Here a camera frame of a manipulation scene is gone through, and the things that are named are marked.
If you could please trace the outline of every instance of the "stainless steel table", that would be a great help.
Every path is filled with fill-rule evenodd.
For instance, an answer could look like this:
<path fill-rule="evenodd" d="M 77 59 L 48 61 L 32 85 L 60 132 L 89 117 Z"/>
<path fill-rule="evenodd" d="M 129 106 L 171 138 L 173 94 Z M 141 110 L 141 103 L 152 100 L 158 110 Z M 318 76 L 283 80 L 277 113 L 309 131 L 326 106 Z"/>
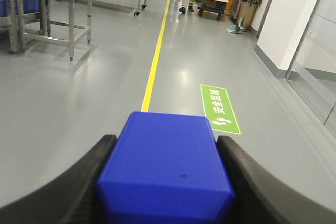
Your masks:
<path fill-rule="evenodd" d="M 69 0 L 69 22 L 58 22 L 54 20 L 50 20 L 49 14 L 49 0 L 41 0 L 41 15 L 44 20 L 42 22 L 42 32 L 39 34 L 28 33 L 25 31 L 25 19 L 24 19 L 24 10 L 23 10 L 23 1 L 18 0 L 18 16 L 19 16 L 19 27 L 20 34 L 22 38 L 22 49 L 23 51 L 26 48 L 26 38 L 54 42 L 61 45 L 67 45 L 69 47 L 69 57 L 70 61 L 72 61 L 73 56 L 75 54 L 75 44 L 82 38 L 84 35 L 87 35 L 87 42 L 90 43 L 91 40 L 91 10 L 92 10 L 92 0 L 88 0 L 88 10 L 87 10 L 87 25 L 78 25 L 75 24 L 75 0 Z M 69 27 L 69 37 L 66 39 L 59 39 L 51 37 L 51 28 L 50 25 L 59 25 L 59 26 L 67 26 Z M 82 29 L 82 31 L 75 36 L 75 28 Z"/>

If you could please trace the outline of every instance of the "gray epoxy floor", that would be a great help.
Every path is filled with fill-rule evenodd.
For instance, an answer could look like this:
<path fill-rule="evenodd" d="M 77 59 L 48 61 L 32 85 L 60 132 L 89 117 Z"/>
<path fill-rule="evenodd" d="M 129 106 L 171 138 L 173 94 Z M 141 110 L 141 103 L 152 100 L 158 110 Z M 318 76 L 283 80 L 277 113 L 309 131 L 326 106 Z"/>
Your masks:
<path fill-rule="evenodd" d="M 97 1 L 108 7 L 93 7 L 88 58 L 80 59 L 84 40 L 69 63 L 61 46 L 33 42 L 12 55 L 0 37 L 0 206 L 59 175 L 104 134 L 119 135 L 141 108 L 166 0 L 148 0 L 137 19 L 136 0 Z M 250 34 L 229 34 L 229 19 L 215 14 L 180 15 L 180 3 L 171 1 L 150 111 L 203 115 L 200 84 L 226 88 L 243 131 L 232 137 L 288 185 L 336 210 L 329 131 L 268 72 Z M 52 2 L 53 16 L 66 20 L 67 6 Z M 85 22 L 85 5 L 76 10 Z"/>

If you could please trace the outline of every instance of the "blue plastic crate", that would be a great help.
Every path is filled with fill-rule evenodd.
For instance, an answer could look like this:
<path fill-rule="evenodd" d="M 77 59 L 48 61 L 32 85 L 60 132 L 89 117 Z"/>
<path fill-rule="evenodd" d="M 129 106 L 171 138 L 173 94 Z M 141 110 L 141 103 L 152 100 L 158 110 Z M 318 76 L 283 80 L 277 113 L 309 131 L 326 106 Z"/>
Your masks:
<path fill-rule="evenodd" d="M 24 13 L 36 13 L 40 10 L 39 0 L 23 0 Z M 17 14 L 17 4 L 15 3 L 15 12 Z M 0 0 L 0 17 L 7 16 L 6 0 Z"/>
<path fill-rule="evenodd" d="M 0 0 L 0 17 L 7 16 L 6 1 Z"/>
<path fill-rule="evenodd" d="M 39 0 L 23 0 L 24 13 L 36 13 L 40 11 Z"/>
<path fill-rule="evenodd" d="M 0 0 L 0 17 L 7 16 L 6 0 Z"/>

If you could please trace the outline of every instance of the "green floor sign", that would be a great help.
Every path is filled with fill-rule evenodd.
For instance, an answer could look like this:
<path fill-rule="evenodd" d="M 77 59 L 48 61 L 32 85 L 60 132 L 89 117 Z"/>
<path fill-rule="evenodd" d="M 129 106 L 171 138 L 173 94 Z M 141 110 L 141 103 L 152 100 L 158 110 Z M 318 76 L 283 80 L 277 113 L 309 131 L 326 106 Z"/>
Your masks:
<path fill-rule="evenodd" d="M 241 135 L 226 89 L 201 85 L 205 116 L 213 130 Z"/>

